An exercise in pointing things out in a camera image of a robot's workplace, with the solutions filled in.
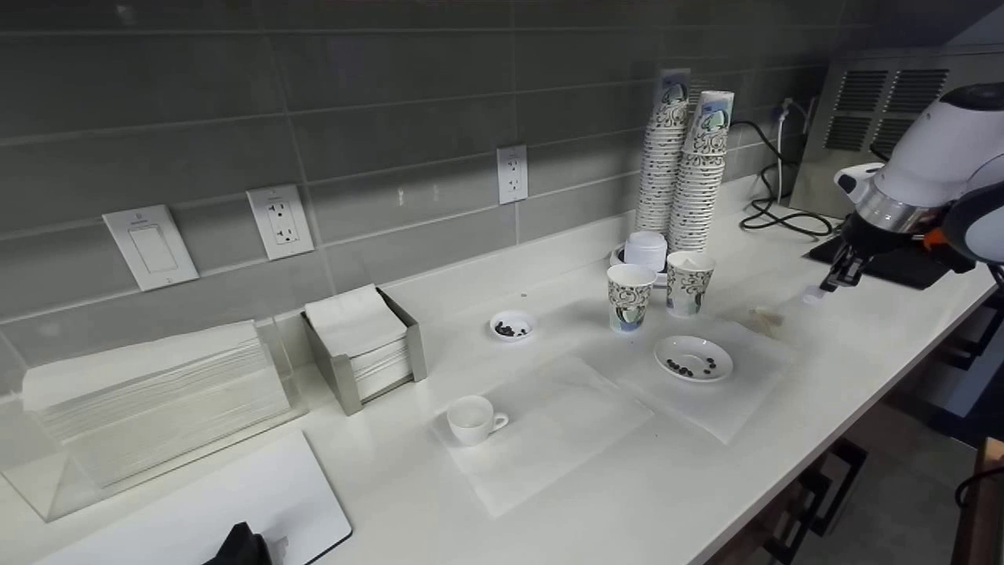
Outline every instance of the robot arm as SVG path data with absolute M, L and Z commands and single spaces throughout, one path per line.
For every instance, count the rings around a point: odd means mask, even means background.
M 852 287 L 872 256 L 941 228 L 962 256 L 1004 262 L 1004 82 L 956 88 L 911 125 L 888 164 L 839 171 L 854 203 L 819 286 Z

